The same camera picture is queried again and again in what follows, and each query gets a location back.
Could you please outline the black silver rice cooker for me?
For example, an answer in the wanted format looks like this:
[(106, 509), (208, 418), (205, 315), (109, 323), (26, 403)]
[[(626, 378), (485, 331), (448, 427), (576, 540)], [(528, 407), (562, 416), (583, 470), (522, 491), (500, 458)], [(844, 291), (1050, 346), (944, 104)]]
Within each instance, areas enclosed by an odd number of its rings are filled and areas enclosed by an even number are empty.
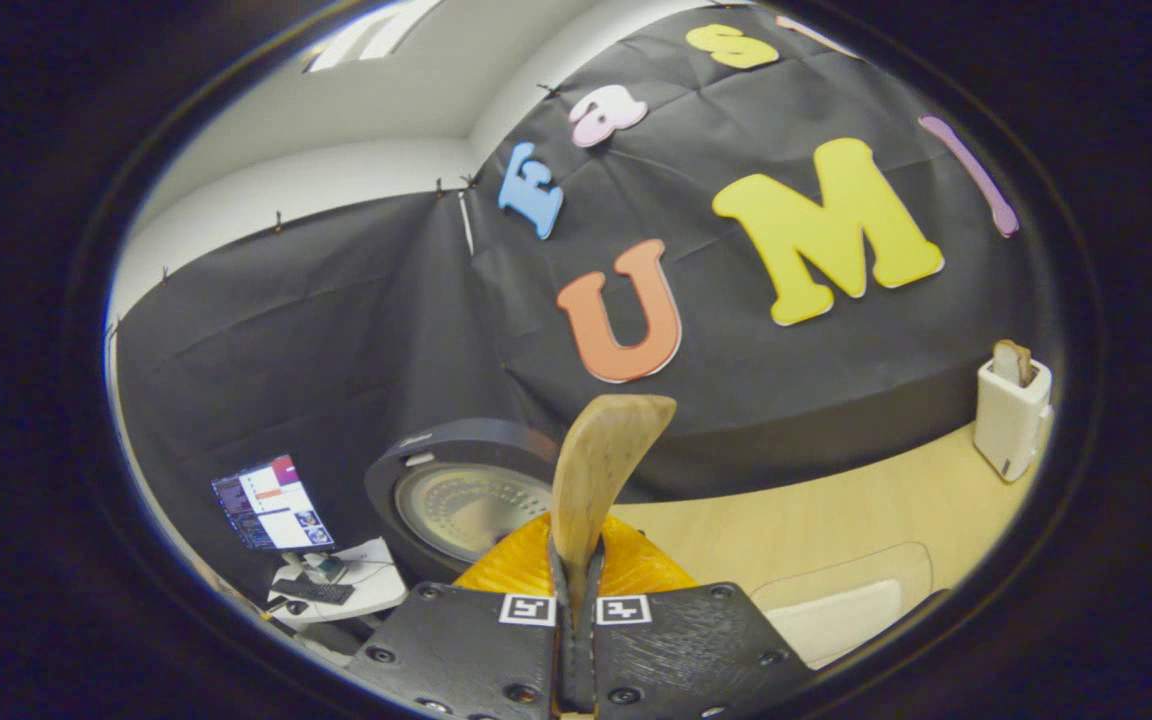
[(399, 439), (365, 477), (408, 582), (449, 583), (550, 511), (558, 444), (517, 420), (449, 420)]

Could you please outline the computer monitor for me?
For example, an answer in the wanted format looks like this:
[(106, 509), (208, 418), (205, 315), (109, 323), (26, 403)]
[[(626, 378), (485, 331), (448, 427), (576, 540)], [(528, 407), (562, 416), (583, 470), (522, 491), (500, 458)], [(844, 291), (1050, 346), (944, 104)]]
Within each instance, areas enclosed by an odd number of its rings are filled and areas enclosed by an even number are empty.
[(225, 475), (211, 482), (211, 491), (247, 550), (314, 552), (338, 544), (291, 455)]

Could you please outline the toasted bread slice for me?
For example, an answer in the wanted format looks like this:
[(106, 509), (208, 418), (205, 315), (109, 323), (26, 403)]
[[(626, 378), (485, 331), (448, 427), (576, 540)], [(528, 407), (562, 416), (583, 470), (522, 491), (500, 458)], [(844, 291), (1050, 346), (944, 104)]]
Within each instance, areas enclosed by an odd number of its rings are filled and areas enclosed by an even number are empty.
[(1002, 381), (1020, 388), (1026, 388), (1036, 378), (1032, 353), (1011, 340), (1000, 340), (993, 346), (991, 370)]

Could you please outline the ceiling light panel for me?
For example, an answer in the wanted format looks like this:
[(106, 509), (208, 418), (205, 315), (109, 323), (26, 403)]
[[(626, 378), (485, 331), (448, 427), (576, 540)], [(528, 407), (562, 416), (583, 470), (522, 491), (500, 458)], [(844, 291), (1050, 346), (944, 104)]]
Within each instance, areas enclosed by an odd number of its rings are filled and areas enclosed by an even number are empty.
[(442, 3), (444, 0), (393, 0), (362, 14), (316, 45), (303, 71), (324, 71), (351, 61), (389, 56), (422, 18)]

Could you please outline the wooden spoon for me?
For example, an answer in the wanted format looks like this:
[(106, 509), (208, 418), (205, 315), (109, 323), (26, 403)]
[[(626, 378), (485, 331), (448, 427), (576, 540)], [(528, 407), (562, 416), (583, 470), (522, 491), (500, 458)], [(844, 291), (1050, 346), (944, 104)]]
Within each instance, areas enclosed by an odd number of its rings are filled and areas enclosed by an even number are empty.
[(600, 395), (581, 411), (559, 450), (550, 537), (573, 609), (584, 602), (604, 520), (677, 409), (664, 395)]

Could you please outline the black keyboard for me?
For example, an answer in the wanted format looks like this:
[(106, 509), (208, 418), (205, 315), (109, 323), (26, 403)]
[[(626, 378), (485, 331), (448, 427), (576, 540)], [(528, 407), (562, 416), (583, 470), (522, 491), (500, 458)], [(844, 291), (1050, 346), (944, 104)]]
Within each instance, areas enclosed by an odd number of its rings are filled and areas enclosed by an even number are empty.
[(326, 605), (342, 606), (349, 601), (355, 593), (351, 584), (323, 584), (308, 582), (308, 579), (274, 579), (271, 584), (271, 592), (285, 594), (306, 602), (326, 602)]

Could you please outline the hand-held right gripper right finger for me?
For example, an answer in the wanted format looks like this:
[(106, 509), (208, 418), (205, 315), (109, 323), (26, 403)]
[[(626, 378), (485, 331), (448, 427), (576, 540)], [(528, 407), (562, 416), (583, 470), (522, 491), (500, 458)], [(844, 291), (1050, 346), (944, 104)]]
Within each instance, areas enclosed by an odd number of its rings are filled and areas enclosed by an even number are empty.
[(814, 670), (736, 584), (702, 585), (608, 518), (576, 623), (576, 707), (594, 720), (755, 720)]

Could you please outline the white toaster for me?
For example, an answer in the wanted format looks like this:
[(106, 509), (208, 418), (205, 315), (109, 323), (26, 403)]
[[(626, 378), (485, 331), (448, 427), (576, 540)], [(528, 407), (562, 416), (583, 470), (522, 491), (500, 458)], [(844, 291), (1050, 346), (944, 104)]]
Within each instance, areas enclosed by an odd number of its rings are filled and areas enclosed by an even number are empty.
[(1018, 480), (1033, 464), (1053, 418), (1051, 370), (1039, 361), (1030, 365), (1036, 377), (1025, 387), (1005, 381), (992, 361), (977, 372), (973, 446), (1006, 483)]

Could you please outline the white side table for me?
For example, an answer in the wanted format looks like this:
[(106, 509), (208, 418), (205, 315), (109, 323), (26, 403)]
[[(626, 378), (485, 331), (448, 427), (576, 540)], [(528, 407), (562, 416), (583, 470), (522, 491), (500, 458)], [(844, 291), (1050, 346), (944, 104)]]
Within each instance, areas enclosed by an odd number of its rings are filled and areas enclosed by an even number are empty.
[(333, 556), (342, 561), (346, 570), (338, 585), (355, 588), (351, 597), (343, 605), (308, 601), (306, 611), (301, 614), (294, 614), (288, 606), (283, 606), (274, 612), (275, 619), (289, 626), (329, 623), (393, 609), (406, 600), (407, 584), (382, 537), (340, 550)]

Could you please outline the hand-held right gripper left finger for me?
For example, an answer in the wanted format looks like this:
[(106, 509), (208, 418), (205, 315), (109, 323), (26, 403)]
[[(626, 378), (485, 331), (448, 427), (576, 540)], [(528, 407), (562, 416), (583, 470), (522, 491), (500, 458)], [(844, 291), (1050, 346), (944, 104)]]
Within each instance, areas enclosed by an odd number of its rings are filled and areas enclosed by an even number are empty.
[(558, 720), (570, 593), (550, 516), (526, 521), (450, 584), (424, 582), (353, 655), (371, 692), (461, 720)]

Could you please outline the white rice container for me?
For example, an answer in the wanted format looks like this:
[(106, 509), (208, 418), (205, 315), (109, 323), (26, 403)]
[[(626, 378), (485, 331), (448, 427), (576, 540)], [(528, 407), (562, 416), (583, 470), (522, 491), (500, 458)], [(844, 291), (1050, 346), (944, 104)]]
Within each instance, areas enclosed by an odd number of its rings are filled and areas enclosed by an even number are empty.
[(904, 614), (897, 579), (882, 579), (820, 600), (765, 611), (776, 632), (812, 669), (836, 661)]

